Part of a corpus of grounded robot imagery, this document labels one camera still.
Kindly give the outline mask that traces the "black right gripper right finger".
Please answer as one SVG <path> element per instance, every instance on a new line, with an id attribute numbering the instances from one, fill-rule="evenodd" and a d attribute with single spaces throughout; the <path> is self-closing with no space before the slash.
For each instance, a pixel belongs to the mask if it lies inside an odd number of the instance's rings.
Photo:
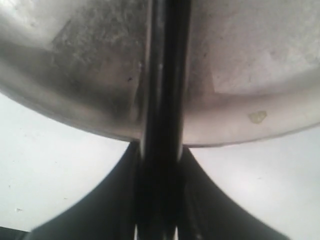
<path id="1" fill-rule="evenodd" d="M 229 198 L 205 173 L 189 148 L 179 162 L 183 177 L 177 223 L 180 240 L 286 240 Z"/>

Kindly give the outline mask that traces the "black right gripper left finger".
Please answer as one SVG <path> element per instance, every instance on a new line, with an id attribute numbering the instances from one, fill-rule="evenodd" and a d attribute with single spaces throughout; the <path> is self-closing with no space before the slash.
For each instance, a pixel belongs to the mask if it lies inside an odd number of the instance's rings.
<path id="1" fill-rule="evenodd" d="M 107 177 L 77 204 L 35 228 L 31 240 L 132 240 L 139 145 L 128 145 Z"/>

